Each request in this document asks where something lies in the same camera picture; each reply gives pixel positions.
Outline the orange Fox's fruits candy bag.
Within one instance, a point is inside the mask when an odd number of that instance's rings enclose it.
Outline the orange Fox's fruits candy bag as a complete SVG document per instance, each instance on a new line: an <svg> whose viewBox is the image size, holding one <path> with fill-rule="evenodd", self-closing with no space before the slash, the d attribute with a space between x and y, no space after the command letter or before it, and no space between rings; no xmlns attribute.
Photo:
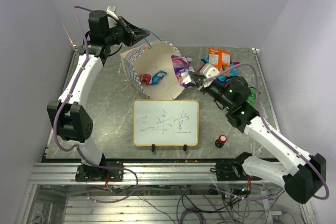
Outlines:
<svg viewBox="0 0 336 224"><path fill-rule="evenodd" d="M208 49L208 62L212 64L217 70L224 71L230 68L231 53L224 49L212 48Z"/></svg>

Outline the blue checkered paper bag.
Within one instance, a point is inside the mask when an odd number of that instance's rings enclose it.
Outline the blue checkered paper bag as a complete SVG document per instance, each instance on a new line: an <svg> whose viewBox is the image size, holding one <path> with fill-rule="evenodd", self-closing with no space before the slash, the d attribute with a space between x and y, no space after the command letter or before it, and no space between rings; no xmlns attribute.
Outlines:
<svg viewBox="0 0 336 224"><path fill-rule="evenodd" d="M155 41L135 46L120 54L126 79L144 96L153 100L174 100L185 89L176 74L185 63L172 43L156 37Z"/></svg>

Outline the blue white snack bag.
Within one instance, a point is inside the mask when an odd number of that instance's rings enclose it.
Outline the blue white snack bag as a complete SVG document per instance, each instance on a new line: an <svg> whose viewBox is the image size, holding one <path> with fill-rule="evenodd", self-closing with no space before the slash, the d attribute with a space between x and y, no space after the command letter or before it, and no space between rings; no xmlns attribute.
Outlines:
<svg viewBox="0 0 336 224"><path fill-rule="evenodd" d="M163 70L158 71L157 73L155 73L152 76L152 80L151 80L151 84L150 85L157 85L157 84L159 84L164 79L164 77L166 75L167 75L167 72L165 72Z"/></svg>

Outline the small red candy pack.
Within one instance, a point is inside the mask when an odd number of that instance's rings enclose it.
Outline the small red candy pack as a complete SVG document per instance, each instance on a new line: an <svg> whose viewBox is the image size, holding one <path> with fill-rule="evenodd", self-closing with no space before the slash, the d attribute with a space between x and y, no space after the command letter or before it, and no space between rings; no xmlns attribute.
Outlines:
<svg viewBox="0 0 336 224"><path fill-rule="evenodd" d="M141 83L144 83L146 86L151 84L152 76L148 73L141 74L139 76L139 80Z"/></svg>

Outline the green snack bag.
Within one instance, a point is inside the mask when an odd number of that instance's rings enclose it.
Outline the green snack bag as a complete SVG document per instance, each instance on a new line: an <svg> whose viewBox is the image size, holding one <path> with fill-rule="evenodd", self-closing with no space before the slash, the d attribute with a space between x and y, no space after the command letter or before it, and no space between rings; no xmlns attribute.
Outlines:
<svg viewBox="0 0 336 224"><path fill-rule="evenodd" d="M255 87L253 86L248 86L249 90L250 90L250 95L247 99L247 102L251 105L251 106L254 106L255 103L256 103L256 100L257 100L257 97L258 95L261 94L261 92L256 89Z"/></svg>

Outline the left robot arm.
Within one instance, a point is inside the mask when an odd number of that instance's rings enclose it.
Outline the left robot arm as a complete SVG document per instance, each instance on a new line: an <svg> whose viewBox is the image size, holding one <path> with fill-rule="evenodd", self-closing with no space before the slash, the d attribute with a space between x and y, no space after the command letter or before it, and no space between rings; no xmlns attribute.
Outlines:
<svg viewBox="0 0 336 224"><path fill-rule="evenodd" d="M67 87L56 101L47 105L56 146L63 152L76 150L81 158L75 176L78 182L102 181L112 170L123 171L121 166L106 165L103 152L91 136L93 120L86 111L86 103L98 73L113 55L111 47L131 47L150 35L112 11L90 10L88 24L89 30L82 31L78 63Z"/></svg>

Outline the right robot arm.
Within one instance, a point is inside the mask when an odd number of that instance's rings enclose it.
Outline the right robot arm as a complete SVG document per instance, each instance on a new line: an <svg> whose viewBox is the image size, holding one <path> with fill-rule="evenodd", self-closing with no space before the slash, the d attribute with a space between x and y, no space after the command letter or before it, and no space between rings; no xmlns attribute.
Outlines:
<svg viewBox="0 0 336 224"><path fill-rule="evenodd" d="M251 93L243 77L234 76L228 84L213 80L205 83L200 73L191 72L201 92L213 98L220 109L227 111L226 118L232 127L256 140L277 159L269 162L243 152L234 159L231 167L236 179L252 176L265 179L282 187L296 202L305 204L326 181L326 159L303 151L274 131L251 106L247 99Z"/></svg>

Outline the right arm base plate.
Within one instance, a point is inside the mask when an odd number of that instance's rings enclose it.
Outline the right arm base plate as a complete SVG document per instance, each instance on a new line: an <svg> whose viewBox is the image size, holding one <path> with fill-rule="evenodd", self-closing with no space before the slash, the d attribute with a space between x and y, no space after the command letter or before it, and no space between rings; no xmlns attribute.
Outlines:
<svg viewBox="0 0 336 224"><path fill-rule="evenodd" d="M209 169L209 171L216 175L216 179L219 182L248 179L247 175L238 173L238 170L234 167L233 161L221 161L216 163L214 167Z"/></svg>

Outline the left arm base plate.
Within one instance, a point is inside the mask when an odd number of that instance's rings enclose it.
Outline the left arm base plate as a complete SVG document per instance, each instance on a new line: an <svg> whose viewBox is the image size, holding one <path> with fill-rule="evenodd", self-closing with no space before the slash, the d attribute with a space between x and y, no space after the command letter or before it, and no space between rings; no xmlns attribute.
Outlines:
<svg viewBox="0 0 336 224"><path fill-rule="evenodd" d="M89 165L79 165L75 174L76 182L121 182L123 180L123 164L107 162L107 169Z"/></svg>

